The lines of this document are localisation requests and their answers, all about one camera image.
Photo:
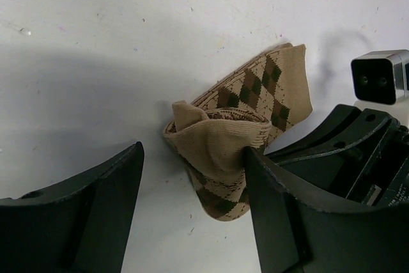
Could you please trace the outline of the beige argyle sock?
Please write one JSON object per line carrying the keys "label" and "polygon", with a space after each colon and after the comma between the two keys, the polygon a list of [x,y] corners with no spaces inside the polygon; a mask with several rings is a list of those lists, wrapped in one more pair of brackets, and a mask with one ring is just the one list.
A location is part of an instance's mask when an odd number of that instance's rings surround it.
{"label": "beige argyle sock", "polygon": [[172,105],[164,138],[184,160],[210,217],[228,222],[249,211],[244,149],[264,150],[312,113],[305,52],[305,45],[278,45],[194,101]]}

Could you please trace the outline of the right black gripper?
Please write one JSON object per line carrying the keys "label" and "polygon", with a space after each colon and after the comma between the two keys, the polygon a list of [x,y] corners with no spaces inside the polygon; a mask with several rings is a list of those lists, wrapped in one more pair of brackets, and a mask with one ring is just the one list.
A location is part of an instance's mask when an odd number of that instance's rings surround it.
{"label": "right black gripper", "polygon": [[397,140],[405,132],[389,113],[339,104],[310,134],[267,157],[320,189],[375,206],[406,157]]}

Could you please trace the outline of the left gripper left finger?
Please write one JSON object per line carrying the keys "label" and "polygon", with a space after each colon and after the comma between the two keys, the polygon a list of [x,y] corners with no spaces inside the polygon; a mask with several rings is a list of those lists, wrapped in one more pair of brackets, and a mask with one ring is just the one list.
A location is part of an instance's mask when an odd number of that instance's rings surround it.
{"label": "left gripper left finger", "polygon": [[133,144],[78,175],[1,200],[2,272],[120,272],[144,164]]}

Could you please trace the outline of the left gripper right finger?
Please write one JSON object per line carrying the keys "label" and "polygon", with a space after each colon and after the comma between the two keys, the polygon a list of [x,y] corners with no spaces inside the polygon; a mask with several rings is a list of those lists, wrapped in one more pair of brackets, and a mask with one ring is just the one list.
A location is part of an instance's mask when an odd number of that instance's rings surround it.
{"label": "left gripper right finger", "polygon": [[408,203],[370,207],[331,194],[245,150],[263,272],[407,272]]}

